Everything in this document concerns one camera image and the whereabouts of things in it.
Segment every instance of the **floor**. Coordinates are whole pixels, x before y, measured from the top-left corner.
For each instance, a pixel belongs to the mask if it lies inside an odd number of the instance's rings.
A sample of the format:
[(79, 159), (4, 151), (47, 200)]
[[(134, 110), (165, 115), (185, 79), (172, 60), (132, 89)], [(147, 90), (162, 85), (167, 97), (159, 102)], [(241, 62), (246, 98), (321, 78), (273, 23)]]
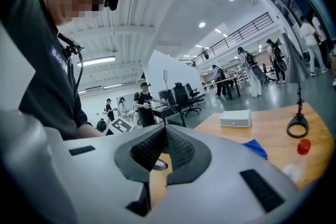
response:
[[(309, 78), (301, 83), (301, 96), (305, 102), (308, 102), (315, 109), (329, 128), (334, 140), (336, 140), (336, 90), (332, 87), (333, 80), (334, 77), (330, 71), (317, 74), (316, 77)], [(190, 112), (188, 117), (185, 118), (185, 123), (187, 127), (195, 128), (212, 113), (223, 112), (224, 110), (269, 110), (295, 105), (298, 101), (297, 84), (264, 84), (261, 85), (261, 90), (262, 96), (253, 98), (249, 86), (245, 86), (240, 91), (240, 98), (236, 98), (236, 91), (233, 91), (233, 97), (235, 98), (233, 100), (229, 100), (227, 95), (225, 97), (216, 96), (216, 90), (206, 91), (204, 96), (206, 103), (199, 106), (202, 111), (199, 115), (196, 112)], [(178, 115), (171, 119), (181, 121)]]

